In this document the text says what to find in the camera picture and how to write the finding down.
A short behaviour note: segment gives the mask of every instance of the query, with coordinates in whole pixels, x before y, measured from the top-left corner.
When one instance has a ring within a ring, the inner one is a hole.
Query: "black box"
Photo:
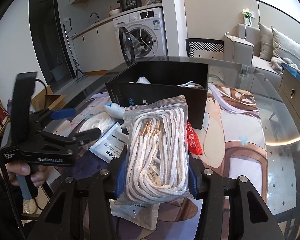
[[[112,102],[120,106],[151,104],[161,99],[184,95],[188,104],[188,121],[202,129],[208,92],[209,65],[182,61],[137,61],[106,83]],[[151,84],[136,84],[139,77]],[[189,81],[204,89],[178,87]]]

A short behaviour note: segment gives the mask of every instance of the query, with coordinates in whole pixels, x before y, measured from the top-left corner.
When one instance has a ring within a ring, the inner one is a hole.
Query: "red packet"
[[[192,129],[192,126],[189,122],[187,122],[187,141],[188,141],[188,149],[192,154],[195,155],[203,154],[199,138],[195,133],[195,131]]]

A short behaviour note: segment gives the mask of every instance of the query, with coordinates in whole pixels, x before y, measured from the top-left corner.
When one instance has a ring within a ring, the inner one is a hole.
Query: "wooden countertop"
[[[162,3],[154,3],[154,4],[150,4],[148,6],[148,9],[150,8],[156,8],[156,7],[161,7],[162,6]],[[114,18],[117,18],[119,16],[122,16],[122,15],[126,15],[126,14],[129,14],[129,13],[132,13],[132,12],[137,12],[137,11],[141,11],[141,10],[145,10],[147,8],[147,6],[141,6],[141,7],[138,7],[138,8],[135,8],[135,9],[131,9],[131,10],[128,10],[128,11],[125,11],[125,12],[122,12],[122,13],[119,13],[119,14],[116,14],[116,15],[113,15],[113,16],[110,16],[102,21],[99,21],[93,25],[91,25],[89,28],[85,29],[83,32],[81,33],[76,33],[75,35],[71,36],[70,38],[72,40],[74,40],[75,38],[87,33],[88,31],[91,31],[92,29],[94,28],[98,28],[99,26],[103,25],[103,24],[106,24],[108,22],[112,22]]]

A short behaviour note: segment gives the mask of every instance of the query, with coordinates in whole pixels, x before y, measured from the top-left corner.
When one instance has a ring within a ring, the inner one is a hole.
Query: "faucet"
[[[95,14],[95,15],[97,16],[98,22],[99,22],[99,21],[100,21],[100,20],[99,20],[99,15],[98,15],[97,13],[95,13],[95,12],[93,12],[92,14]]]

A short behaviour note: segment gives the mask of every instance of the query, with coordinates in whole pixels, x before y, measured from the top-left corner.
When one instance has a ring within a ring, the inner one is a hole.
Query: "bolt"
[[[109,171],[107,170],[107,169],[102,169],[101,171],[100,171],[100,174],[101,175],[107,175],[109,173]]]
[[[71,182],[73,182],[73,177],[67,177],[66,179],[65,179],[65,182],[66,183],[71,183]]]
[[[207,175],[212,175],[213,170],[211,170],[211,169],[205,169],[203,172],[204,172],[205,174],[207,174]]]
[[[247,181],[248,181],[248,178],[247,178],[246,176],[240,176],[240,177],[239,177],[239,180],[240,180],[241,182],[247,182]]]

